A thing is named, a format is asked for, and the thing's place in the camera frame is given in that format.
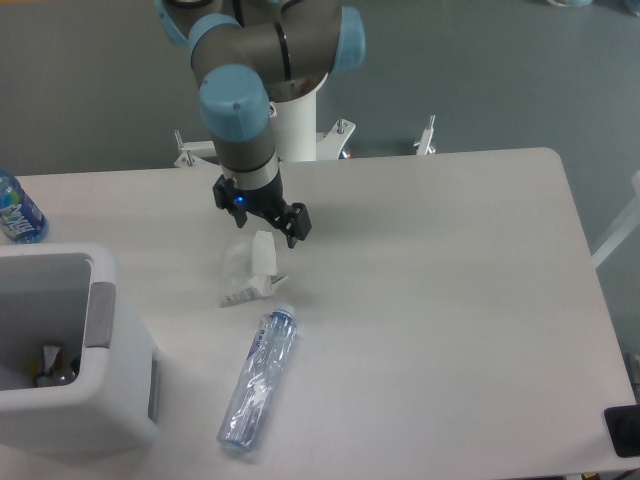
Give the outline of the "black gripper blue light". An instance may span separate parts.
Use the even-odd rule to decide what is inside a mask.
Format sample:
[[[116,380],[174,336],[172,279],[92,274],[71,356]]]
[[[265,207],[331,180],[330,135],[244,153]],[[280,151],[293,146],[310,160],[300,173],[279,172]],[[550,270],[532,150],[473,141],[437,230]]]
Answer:
[[[248,214],[265,219],[285,235],[289,249],[304,241],[312,229],[306,205],[284,200],[280,173],[258,189],[240,189],[233,179],[219,177],[212,191],[216,207],[232,216],[238,228],[244,227]]]

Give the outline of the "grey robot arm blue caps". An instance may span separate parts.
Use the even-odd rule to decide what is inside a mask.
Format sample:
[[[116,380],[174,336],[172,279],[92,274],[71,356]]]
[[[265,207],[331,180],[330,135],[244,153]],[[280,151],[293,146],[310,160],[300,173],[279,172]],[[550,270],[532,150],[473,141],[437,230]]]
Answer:
[[[306,206],[283,198],[270,124],[272,103],[303,84],[359,67],[366,55],[359,11],[339,1],[157,1],[167,37],[188,50],[204,123],[222,174],[218,209],[243,227],[267,221],[294,247],[312,224]]]

